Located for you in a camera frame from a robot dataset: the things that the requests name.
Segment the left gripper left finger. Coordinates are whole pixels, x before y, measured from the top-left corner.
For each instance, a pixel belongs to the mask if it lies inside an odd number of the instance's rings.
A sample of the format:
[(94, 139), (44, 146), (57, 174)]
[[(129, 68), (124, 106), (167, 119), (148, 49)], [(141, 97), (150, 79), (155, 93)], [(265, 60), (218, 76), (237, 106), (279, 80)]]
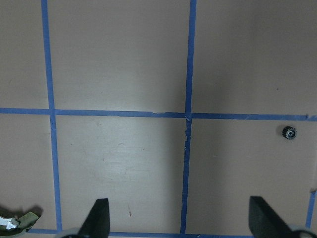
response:
[(107, 238), (110, 232), (109, 202), (97, 199), (77, 235), (80, 238)]

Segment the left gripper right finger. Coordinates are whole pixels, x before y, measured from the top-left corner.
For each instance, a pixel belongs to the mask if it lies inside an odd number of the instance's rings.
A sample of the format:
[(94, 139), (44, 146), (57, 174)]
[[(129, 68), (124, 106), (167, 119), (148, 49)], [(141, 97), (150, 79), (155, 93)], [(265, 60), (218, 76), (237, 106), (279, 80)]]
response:
[(297, 237), (297, 233), (260, 196), (249, 198), (249, 230), (255, 238)]

